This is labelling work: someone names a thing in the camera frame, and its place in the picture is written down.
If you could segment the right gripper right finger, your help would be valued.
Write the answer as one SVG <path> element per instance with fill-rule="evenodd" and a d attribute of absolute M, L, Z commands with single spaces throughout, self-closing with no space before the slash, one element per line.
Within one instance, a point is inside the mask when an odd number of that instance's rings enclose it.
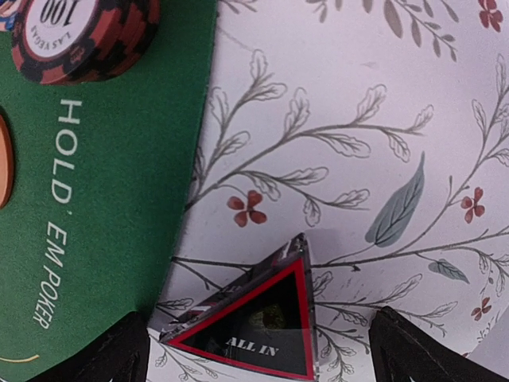
<path fill-rule="evenodd" d="M 376 312 L 368 334 L 377 382 L 505 382 L 503 376 L 435 341 L 389 306 Z"/>

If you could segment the red chip stack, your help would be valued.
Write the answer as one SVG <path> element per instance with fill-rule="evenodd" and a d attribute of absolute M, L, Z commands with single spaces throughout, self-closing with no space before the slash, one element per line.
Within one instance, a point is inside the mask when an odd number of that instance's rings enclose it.
<path fill-rule="evenodd" d="M 159 1 L 23 1 L 11 34 L 13 62 L 42 85 L 109 80 L 141 59 L 160 16 Z"/>

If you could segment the red black triangle button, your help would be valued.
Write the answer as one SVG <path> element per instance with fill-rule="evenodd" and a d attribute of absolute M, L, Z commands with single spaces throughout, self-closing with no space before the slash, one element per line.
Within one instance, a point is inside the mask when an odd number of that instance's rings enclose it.
<path fill-rule="evenodd" d="M 236 368 L 317 380 L 309 245 L 300 233 L 181 315 L 160 340 Z"/>

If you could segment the orange big blind button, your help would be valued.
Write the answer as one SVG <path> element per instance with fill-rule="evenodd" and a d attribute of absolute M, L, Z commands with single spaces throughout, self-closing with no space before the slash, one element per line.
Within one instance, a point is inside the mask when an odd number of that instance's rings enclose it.
<path fill-rule="evenodd" d="M 1 194 L 1 208 L 3 209 L 8 203 L 12 193 L 15 169 L 14 169 L 14 151 L 12 140 L 10 137 L 10 130 L 3 116 L 1 116 L 0 128 L 1 128 L 0 194 Z"/>

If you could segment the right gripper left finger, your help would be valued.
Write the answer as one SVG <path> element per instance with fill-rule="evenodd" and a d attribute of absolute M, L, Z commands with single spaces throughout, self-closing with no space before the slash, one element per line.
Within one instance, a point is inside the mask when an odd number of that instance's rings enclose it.
<path fill-rule="evenodd" d="M 150 337 L 138 312 L 130 312 L 91 344 L 39 375 L 40 381 L 145 381 Z"/>

